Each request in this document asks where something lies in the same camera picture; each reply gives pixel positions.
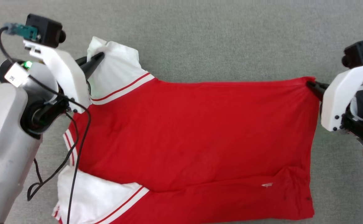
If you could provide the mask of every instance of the white sleeve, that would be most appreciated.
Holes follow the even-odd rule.
[[[94,104],[107,103],[126,94],[121,91],[135,85],[136,82],[139,82],[139,86],[154,78],[141,68],[139,52],[136,49],[93,37],[88,48],[88,61],[99,52],[104,52],[105,57],[88,80]]]
[[[58,175],[58,204],[54,217],[67,220],[75,167],[66,166]],[[111,223],[149,190],[138,183],[118,184],[78,170],[72,196],[70,223]]]

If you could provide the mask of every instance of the green led light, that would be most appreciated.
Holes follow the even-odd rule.
[[[31,68],[31,65],[32,65],[32,62],[31,61],[24,62],[24,68],[29,69],[29,68]]]

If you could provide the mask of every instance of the striped trim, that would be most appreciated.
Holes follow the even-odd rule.
[[[67,147],[67,151],[71,149],[71,147],[75,144],[74,140],[72,139],[72,135],[69,129],[65,131],[65,133],[62,135],[65,141],[65,146]],[[71,156],[70,156],[70,166],[74,166],[76,159],[78,158],[78,152],[76,150],[76,147],[72,150]]]
[[[121,89],[119,89],[117,91],[114,91],[114,92],[108,94],[107,96],[105,96],[103,98],[92,99],[92,103],[94,105],[103,105],[103,104],[106,104],[108,102],[111,102],[114,99],[119,98],[119,97],[131,92],[132,90],[138,88],[139,86],[141,86],[144,83],[152,80],[153,78],[154,78],[154,76],[148,72],[148,73],[142,75],[140,78],[133,81],[131,84],[125,86],[124,88],[121,88]]]
[[[130,209],[137,201],[139,201],[146,193],[148,193],[148,191],[149,190],[147,188],[140,187],[131,197],[125,200],[121,206],[107,214],[104,218],[100,218],[99,221],[94,222],[94,224],[110,224],[119,218],[128,209]]]

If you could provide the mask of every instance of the fabric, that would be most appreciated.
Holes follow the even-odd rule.
[[[81,178],[98,186],[108,183],[108,192],[132,184],[145,194],[133,195],[126,204],[120,197],[101,215],[96,209],[87,215],[87,208],[103,197],[90,197],[97,189],[76,184],[86,200],[75,199],[72,223],[209,223],[314,215],[310,149],[319,104],[306,87],[314,78],[170,83],[144,71],[136,50],[94,37],[88,52],[97,51],[106,58],[89,79],[92,121],[80,158]],[[74,119],[81,139],[87,115]],[[72,124],[65,139],[68,148],[73,145]],[[68,209],[72,175],[65,175],[67,170],[58,181],[59,211]]]

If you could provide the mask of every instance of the red stripe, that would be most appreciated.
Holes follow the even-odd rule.
[[[57,209],[56,209],[56,213],[55,213],[55,218],[57,218],[57,215],[58,215],[58,211],[60,210],[60,206],[58,205],[57,206]]]
[[[141,187],[138,191],[136,191],[136,193],[134,193],[132,195],[132,197],[130,197],[127,201],[125,201],[125,203],[123,203],[120,207],[118,207],[115,211],[113,211],[111,214],[109,214],[106,218],[103,218],[102,220],[100,220],[99,222],[96,222],[95,224],[99,224],[103,221],[105,221],[106,219],[108,219],[110,216],[112,216],[114,213],[116,213],[119,209],[121,209],[121,207],[123,207],[125,204],[127,204],[134,196],[136,196],[137,193],[140,192],[140,190],[142,190],[143,187]]]
[[[108,98],[108,97],[110,97],[111,95],[116,94],[117,92],[120,92],[120,91],[122,91],[122,90],[124,90],[124,89],[126,89],[126,88],[130,87],[131,85],[135,84],[136,82],[138,82],[140,79],[142,79],[142,78],[146,77],[147,75],[150,75],[150,73],[148,72],[147,74],[145,74],[145,75],[141,76],[140,78],[136,79],[136,80],[135,80],[134,82],[132,82],[131,84],[129,84],[129,85],[125,86],[124,88],[121,88],[121,89],[119,89],[119,90],[117,90],[117,91],[114,91],[114,92],[110,93],[109,95],[107,95],[107,96],[105,96],[105,97],[103,97],[103,98],[100,98],[100,99],[92,99],[92,100],[93,100],[93,101],[101,101],[101,100],[107,99],[107,98]]]
[[[67,139],[67,143],[68,143],[68,147],[71,149],[71,143],[70,143],[70,140],[68,139],[68,135],[67,133],[64,134],[65,135],[65,138]],[[71,165],[74,165],[74,154],[71,153]]]
[[[57,208],[57,211],[56,211],[56,214],[55,214],[55,218],[57,218],[58,210],[60,210],[60,206],[58,206],[58,208]],[[59,224],[62,224],[61,217],[58,218],[58,223]]]

